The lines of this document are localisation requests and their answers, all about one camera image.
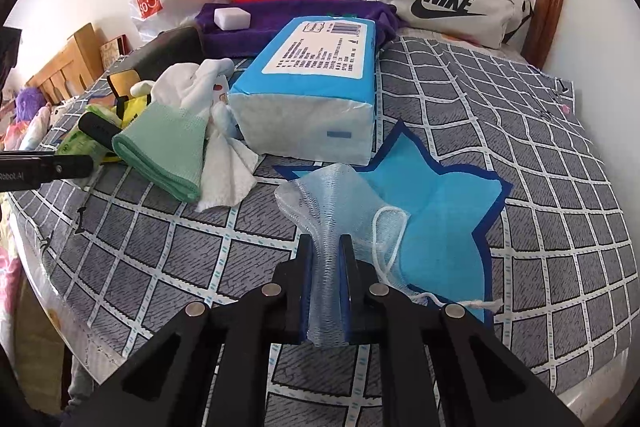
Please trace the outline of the green tissue packet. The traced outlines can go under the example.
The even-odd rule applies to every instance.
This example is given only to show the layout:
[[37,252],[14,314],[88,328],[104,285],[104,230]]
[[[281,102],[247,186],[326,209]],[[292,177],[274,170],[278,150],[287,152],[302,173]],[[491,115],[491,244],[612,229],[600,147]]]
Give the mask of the green tissue packet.
[[122,120],[111,109],[89,104],[72,130],[64,135],[56,155],[87,155],[93,165],[100,165],[107,155],[114,155],[112,141],[122,130]]

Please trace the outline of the yellow black pouch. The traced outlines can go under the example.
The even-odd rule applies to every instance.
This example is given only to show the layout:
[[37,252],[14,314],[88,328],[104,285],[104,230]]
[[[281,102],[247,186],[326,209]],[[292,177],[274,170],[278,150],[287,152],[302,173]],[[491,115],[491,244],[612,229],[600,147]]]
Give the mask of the yellow black pouch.
[[113,153],[113,139],[151,104],[153,80],[142,80],[133,70],[107,76],[112,94],[101,103],[90,104],[78,122],[78,129]]

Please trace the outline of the light green cloth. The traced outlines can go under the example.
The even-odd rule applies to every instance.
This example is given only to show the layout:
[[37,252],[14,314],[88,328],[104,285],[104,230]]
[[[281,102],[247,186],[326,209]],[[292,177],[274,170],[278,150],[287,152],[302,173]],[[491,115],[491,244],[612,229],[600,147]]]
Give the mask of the light green cloth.
[[150,104],[112,139],[114,153],[179,202],[201,197],[206,119],[192,110]]

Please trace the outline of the white cotton gloves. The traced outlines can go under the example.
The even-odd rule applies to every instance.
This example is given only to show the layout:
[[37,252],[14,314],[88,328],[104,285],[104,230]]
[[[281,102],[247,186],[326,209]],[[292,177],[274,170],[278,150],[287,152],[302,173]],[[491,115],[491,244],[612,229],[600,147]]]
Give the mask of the white cotton gloves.
[[149,95],[152,102],[207,117],[216,104],[228,102],[228,80],[234,70],[231,58],[178,63],[165,69],[155,81],[138,81],[130,94],[135,98]]

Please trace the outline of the purple plush toy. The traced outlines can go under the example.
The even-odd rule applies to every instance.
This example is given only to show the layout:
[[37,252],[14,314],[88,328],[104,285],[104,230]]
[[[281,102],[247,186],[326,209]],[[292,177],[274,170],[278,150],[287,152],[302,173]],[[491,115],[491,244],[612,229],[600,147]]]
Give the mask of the purple plush toy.
[[38,88],[23,88],[15,99],[15,121],[31,121],[46,104],[46,98]]

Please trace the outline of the wooden headboard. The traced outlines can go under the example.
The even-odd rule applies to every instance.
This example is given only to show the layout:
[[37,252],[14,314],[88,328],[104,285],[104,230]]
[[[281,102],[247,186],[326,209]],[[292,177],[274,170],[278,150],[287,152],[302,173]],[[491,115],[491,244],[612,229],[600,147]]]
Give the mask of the wooden headboard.
[[38,89],[47,102],[62,104],[83,94],[104,73],[100,45],[91,24],[85,24],[67,39],[62,50],[26,82]]

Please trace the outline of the blue star mat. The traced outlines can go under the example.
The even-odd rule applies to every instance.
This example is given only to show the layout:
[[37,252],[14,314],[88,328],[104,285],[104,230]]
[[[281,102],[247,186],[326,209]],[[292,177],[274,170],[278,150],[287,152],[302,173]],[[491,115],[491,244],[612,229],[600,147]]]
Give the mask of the blue star mat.
[[483,323],[498,311],[485,235],[512,186],[497,173],[442,165],[403,122],[366,167],[276,169],[280,210],[314,238],[323,262],[347,234],[357,259],[411,300],[459,303]]

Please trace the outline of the grey checked bedsheet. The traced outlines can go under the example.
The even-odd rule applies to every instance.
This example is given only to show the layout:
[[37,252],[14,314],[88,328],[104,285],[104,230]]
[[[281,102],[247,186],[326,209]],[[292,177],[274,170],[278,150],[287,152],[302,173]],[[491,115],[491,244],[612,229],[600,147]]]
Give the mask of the grey checked bedsheet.
[[639,349],[639,269],[572,85],[400,37],[363,160],[262,154],[228,210],[123,159],[10,196],[98,383],[78,425],[577,426]]

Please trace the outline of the white tissue paper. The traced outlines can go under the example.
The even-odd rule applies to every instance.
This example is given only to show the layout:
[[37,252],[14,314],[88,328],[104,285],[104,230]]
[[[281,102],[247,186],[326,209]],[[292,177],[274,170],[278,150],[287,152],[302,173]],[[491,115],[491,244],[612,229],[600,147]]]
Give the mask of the white tissue paper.
[[237,131],[228,105],[215,103],[206,130],[197,212],[239,205],[256,185],[254,172],[259,157],[236,137]]

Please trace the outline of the brown patterned book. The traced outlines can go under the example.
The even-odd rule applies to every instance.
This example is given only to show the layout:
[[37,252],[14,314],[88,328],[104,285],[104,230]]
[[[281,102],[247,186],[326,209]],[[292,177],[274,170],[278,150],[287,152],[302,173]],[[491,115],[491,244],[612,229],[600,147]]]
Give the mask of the brown patterned book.
[[119,57],[130,52],[130,46],[126,35],[120,35],[100,45],[100,57],[104,70],[109,69]]

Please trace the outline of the dark green tea box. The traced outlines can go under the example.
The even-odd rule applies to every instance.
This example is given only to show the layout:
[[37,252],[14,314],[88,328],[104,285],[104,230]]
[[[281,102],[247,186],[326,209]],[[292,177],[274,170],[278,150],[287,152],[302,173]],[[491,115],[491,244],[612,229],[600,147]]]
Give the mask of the dark green tea box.
[[155,39],[113,65],[106,75],[134,70],[141,80],[157,80],[171,65],[200,65],[204,60],[198,28],[186,25],[161,32]]

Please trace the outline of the blue tissue pack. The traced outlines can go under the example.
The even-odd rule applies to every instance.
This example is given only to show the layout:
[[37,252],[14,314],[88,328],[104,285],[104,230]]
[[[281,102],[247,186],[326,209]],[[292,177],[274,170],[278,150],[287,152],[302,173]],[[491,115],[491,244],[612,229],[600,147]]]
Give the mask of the blue tissue pack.
[[230,88],[246,144],[258,154],[368,165],[375,37],[364,18],[293,18]]

